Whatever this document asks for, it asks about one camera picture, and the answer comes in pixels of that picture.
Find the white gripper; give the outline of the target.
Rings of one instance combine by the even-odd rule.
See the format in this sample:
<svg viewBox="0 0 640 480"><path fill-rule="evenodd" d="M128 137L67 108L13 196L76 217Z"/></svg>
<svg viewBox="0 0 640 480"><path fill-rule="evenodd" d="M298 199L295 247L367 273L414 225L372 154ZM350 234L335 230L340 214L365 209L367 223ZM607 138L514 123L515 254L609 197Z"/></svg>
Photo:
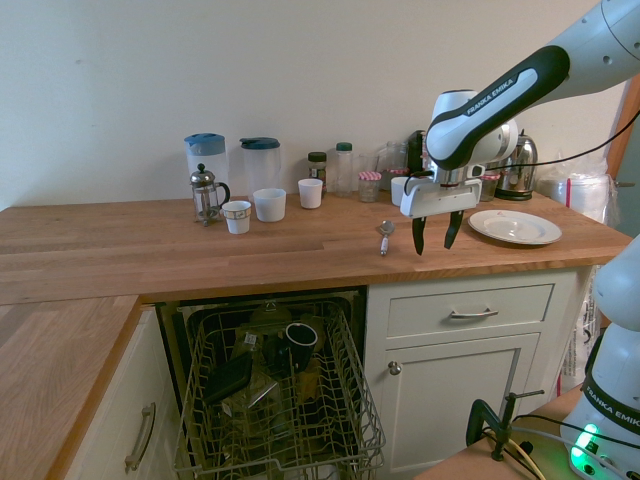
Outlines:
<svg viewBox="0 0 640 480"><path fill-rule="evenodd" d="M458 235L464 210L480 202L481 180L470 179L454 187L443 187L428 178L409 178L405 183L400 212L412 219L412 237L418 255L424 251L426 217L450 213L444 247L450 249Z"/></svg>

